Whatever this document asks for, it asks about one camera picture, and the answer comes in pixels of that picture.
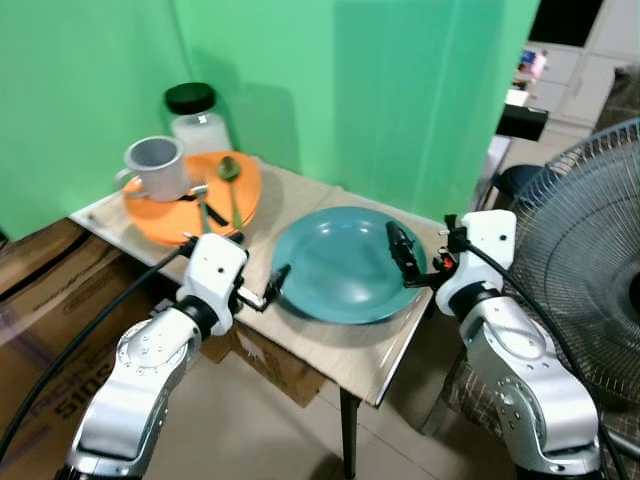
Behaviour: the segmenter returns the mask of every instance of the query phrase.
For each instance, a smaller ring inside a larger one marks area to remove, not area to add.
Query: wall
[[[461,212],[536,5],[2,2],[0,227],[17,238],[113,191],[125,148],[166,131],[162,92],[188,79],[220,91],[243,150],[431,218]]]
[[[233,140],[434,219],[469,204],[537,0],[177,0]]]

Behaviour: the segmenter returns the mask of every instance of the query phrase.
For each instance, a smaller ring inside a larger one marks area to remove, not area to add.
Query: cabinet door
[[[560,115],[594,125],[609,96],[614,69],[627,63],[624,60],[590,56],[576,85],[568,89]]]
[[[579,59],[580,53],[577,51],[547,48],[547,64],[541,80],[567,85]]]
[[[562,100],[566,90],[566,85],[538,82],[531,94],[529,106],[553,113],[557,111],[560,100]]]
[[[602,6],[593,51],[607,55],[640,56],[640,2],[608,0]]]

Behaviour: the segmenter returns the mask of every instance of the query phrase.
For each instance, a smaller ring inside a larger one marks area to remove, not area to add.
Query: fan grille
[[[640,403],[639,120],[562,153],[512,204],[513,275],[556,322],[588,381],[634,403]]]

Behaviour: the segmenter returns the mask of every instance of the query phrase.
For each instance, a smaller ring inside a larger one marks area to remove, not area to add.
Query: silver robot arm segment
[[[207,234],[198,240],[178,302],[120,339],[113,371],[89,404],[56,479],[142,478],[169,395],[201,342],[228,332],[240,302],[264,310],[290,270],[276,272],[260,297],[242,288],[247,260],[241,246],[223,237]]]
[[[445,220],[448,230],[441,233],[449,237],[434,261],[437,273],[415,271],[411,245],[397,225],[387,225],[391,254],[405,286],[434,288],[440,310],[461,322],[469,363],[492,390],[518,477],[600,478],[598,414],[591,396],[558,361],[546,331],[500,293],[500,275],[464,247],[470,242],[509,268],[515,215],[472,212],[461,219],[461,227],[454,216]]]

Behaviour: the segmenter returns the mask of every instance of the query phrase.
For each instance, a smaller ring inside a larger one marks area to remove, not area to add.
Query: spoon
[[[229,192],[231,193],[231,208],[233,217],[231,223],[233,228],[242,228],[242,215],[236,204],[236,196],[233,189],[233,181],[240,175],[240,164],[232,157],[224,157],[222,163],[218,166],[218,176],[229,184]]]

